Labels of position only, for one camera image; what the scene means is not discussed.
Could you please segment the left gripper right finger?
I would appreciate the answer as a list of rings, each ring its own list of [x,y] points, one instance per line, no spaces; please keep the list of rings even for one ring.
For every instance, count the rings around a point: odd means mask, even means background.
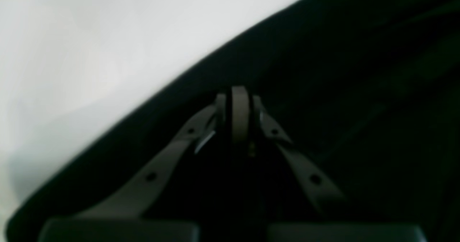
[[[373,220],[370,211],[353,203],[311,158],[301,153],[281,125],[267,113],[259,96],[232,87],[232,142],[249,144],[261,134],[286,162],[305,198],[322,221],[278,222],[267,227],[268,242],[425,242],[415,224]]]

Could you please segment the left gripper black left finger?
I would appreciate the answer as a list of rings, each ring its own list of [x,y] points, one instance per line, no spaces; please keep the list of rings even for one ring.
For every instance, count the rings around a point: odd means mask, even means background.
[[[226,120],[225,93],[194,114],[164,149],[117,191],[70,218],[46,222],[40,242],[197,242],[200,229],[186,221],[143,220],[142,216],[167,187],[179,161],[216,134]]]

